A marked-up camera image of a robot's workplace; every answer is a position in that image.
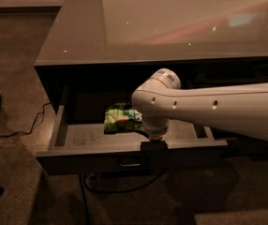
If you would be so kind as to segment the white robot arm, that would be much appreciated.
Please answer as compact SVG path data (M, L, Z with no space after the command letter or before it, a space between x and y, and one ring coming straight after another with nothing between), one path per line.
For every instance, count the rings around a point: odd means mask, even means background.
M268 82L183 90L179 77L162 68L131 101L152 139L162 137L173 119L268 142Z

